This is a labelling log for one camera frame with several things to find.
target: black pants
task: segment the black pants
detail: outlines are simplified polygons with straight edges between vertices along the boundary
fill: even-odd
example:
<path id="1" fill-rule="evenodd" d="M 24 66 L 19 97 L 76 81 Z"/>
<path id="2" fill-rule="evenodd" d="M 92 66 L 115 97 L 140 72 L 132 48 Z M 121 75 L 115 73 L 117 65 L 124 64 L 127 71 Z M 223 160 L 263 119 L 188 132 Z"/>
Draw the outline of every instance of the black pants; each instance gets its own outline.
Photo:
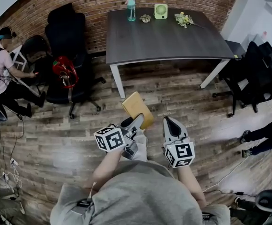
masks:
<path id="1" fill-rule="evenodd" d="M 265 152 L 272 149 L 272 123 L 269 123 L 264 128 L 250 132 L 245 136 L 245 140 L 247 142 L 259 140 L 264 137 L 268 139 L 262 142 L 260 145 L 250 149 L 252 152 L 252 155 L 257 155 L 261 152 Z"/>
<path id="2" fill-rule="evenodd" d="M 25 86 L 19 85 L 13 81 L 10 82 L 6 91 L 0 94 L 0 104 L 8 107 L 15 113 L 26 116 L 29 114 L 27 108 L 19 106 L 18 102 L 15 100 L 20 98 L 32 102 L 35 105 L 40 104 L 40 97 L 37 97 Z"/>
<path id="3" fill-rule="evenodd" d="M 260 210 L 255 202 L 241 199 L 238 207 L 245 210 L 230 209 L 230 216 L 238 218 L 244 225 L 262 225 L 270 216 L 269 212 Z"/>

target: red object on chair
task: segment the red object on chair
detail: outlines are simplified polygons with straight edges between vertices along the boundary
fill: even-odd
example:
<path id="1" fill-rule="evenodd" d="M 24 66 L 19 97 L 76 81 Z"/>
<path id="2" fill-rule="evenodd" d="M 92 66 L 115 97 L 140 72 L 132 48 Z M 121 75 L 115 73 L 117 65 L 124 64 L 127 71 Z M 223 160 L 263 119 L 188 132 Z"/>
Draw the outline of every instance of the red object on chair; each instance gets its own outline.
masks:
<path id="1" fill-rule="evenodd" d="M 73 88 L 79 80 L 74 64 L 65 56 L 60 56 L 53 62 L 52 70 L 59 76 L 64 85 L 63 88 Z"/>

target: person's left arm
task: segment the person's left arm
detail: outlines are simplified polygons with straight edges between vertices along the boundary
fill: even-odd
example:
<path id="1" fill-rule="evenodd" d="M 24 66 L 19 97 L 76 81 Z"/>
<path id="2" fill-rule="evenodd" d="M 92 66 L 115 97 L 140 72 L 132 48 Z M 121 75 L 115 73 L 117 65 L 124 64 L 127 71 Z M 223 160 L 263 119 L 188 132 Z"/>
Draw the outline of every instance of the person's left arm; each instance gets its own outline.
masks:
<path id="1" fill-rule="evenodd" d="M 100 188 L 112 178 L 113 173 L 121 158 L 122 152 L 123 149 L 119 148 L 107 153 L 100 165 L 94 170 L 91 177 L 86 181 L 85 188 L 87 190 L 91 189 L 93 183 L 96 182 L 96 184 L 93 186 L 92 191 L 94 193 L 97 193 Z"/>

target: small desk fan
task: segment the small desk fan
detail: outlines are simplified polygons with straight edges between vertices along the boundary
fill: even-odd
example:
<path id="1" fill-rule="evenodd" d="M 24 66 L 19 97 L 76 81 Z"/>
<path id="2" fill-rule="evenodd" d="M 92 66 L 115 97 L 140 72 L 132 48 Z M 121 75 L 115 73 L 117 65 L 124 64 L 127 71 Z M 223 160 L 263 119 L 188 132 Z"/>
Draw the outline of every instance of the small desk fan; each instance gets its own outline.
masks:
<path id="1" fill-rule="evenodd" d="M 168 5 L 167 4 L 155 4 L 154 5 L 154 18 L 166 19 L 168 17 Z"/>

